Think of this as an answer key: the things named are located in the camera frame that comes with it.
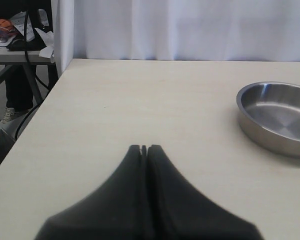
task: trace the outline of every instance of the desk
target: desk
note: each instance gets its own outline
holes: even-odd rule
[[[34,65],[51,64],[50,59],[39,56],[39,51],[30,51],[29,60]],[[6,77],[13,74],[13,71],[16,68],[15,66],[22,65],[30,83],[36,102],[41,103],[43,101],[43,97],[39,91],[37,81],[32,70],[27,64],[25,53],[23,51],[8,51],[8,49],[6,48],[0,48],[0,65],[8,65],[0,72],[0,84],[5,80]]]
[[[131,144],[162,145],[266,240],[300,240],[300,160],[260,148],[237,124],[237,92],[258,81],[300,84],[300,63],[74,59],[0,167],[0,240],[33,239]]]

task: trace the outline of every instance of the basketball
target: basketball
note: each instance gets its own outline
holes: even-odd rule
[[[15,27],[12,24],[11,21],[6,19],[0,19],[0,30],[5,32],[10,32],[11,30],[14,30]]]

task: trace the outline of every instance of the metal bowl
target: metal bowl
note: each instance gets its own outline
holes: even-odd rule
[[[236,96],[243,132],[273,152],[300,158],[300,86],[257,82]]]

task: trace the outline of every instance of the white backdrop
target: white backdrop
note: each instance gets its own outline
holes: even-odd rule
[[[71,59],[300,61],[300,0],[52,0]]]

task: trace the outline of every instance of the sneaker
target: sneaker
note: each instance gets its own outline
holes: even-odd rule
[[[4,117],[0,121],[0,123],[6,124],[12,120],[15,120],[15,119],[21,117],[22,115],[26,114],[27,112],[28,112],[28,110],[16,111],[13,107],[6,108],[4,111]]]

